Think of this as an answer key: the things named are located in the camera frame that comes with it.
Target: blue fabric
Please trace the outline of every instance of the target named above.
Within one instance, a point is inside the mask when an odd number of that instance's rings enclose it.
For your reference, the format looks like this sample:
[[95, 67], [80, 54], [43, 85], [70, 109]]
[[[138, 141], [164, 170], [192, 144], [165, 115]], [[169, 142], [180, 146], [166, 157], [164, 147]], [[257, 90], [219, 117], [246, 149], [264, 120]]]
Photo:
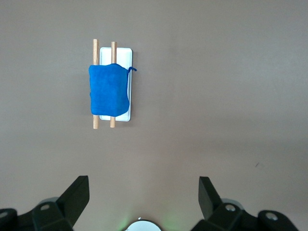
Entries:
[[91, 65], [90, 97], [91, 112], [93, 115], [117, 117], [129, 109], [127, 97], [128, 70], [119, 64]]

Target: white tray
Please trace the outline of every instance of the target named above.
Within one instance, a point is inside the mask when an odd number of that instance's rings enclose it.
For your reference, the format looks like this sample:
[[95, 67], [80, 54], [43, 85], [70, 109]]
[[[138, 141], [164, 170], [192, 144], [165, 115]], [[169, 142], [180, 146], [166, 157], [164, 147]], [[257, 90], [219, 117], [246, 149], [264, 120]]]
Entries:
[[[130, 48], [117, 48], [116, 49], [116, 63], [122, 67], [129, 69], [132, 66], [133, 51]], [[102, 47], [100, 50], [100, 65], [111, 64], [111, 47]], [[128, 111], [120, 116], [117, 116], [116, 121], [129, 121], [130, 120], [130, 104], [131, 104], [131, 73], [128, 75], [127, 84], [127, 97], [129, 100]], [[100, 115], [102, 120], [110, 120], [110, 116]]]

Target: wooden stick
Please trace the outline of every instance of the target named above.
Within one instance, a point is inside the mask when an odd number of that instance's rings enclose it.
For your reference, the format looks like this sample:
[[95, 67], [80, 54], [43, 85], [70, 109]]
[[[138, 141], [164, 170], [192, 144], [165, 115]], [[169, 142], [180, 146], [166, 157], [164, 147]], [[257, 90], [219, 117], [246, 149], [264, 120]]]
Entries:
[[[117, 44], [116, 42], [111, 42], [111, 63], [112, 64], [116, 64], [116, 48], [117, 48]], [[114, 128], [116, 125], [116, 118], [111, 116], [110, 117], [110, 127]]]
[[[93, 39], [93, 65], [98, 65], [99, 62], [99, 41], [98, 39]], [[99, 119], [99, 115], [93, 115], [93, 129], [98, 129]]]

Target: white plate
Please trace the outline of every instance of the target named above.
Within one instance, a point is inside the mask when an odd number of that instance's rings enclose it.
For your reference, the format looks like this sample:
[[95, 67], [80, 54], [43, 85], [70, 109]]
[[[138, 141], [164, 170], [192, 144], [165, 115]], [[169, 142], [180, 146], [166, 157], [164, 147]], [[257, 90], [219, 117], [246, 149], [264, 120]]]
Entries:
[[150, 221], [138, 220], [132, 223], [126, 231], [161, 231], [161, 229]]
[[[133, 51], [130, 48], [121, 48], [116, 49], [116, 63], [122, 67], [129, 69], [132, 66], [132, 57]], [[111, 47], [102, 47], [100, 50], [100, 65], [109, 65], [111, 64]], [[129, 100], [128, 111], [124, 114], [117, 116], [116, 121], [129, 121], [130, 120], [130, 104], [131, 104], [131, 73], [128, 75], [128, 84], [127, 84], [127, 97]], [[102, 120], [110, 120], [110, 116], [100, 115]]]

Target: metal bolt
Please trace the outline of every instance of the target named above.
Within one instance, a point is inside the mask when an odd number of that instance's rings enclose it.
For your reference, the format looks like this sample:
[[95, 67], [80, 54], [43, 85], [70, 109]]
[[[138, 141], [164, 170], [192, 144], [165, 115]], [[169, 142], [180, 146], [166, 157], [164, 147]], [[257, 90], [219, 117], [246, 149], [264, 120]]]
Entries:
[[49, 209], [49, 205], [47, 204], [47, 205], [43, 205], [41, 208], [40, 208], [40, 210], [41, 211], [43, 211], [43, 210], [47, 210], [47, 209]]
[[7, 216], [7, 215], [8, 215], [8, 212], [0, 213], [0, 218], [3, 218], [3, 217], [5, 217], [5, 216]]
[[235, 211], [235, 207], [233, 205], [226, 205], [226, 210], [228, 210], [230, 212], [234, 212]]
[[275, 214], [273, 214], [273, 213], [268, 212], [265, 215], [270, 220], [278, 220], [278, 217]]

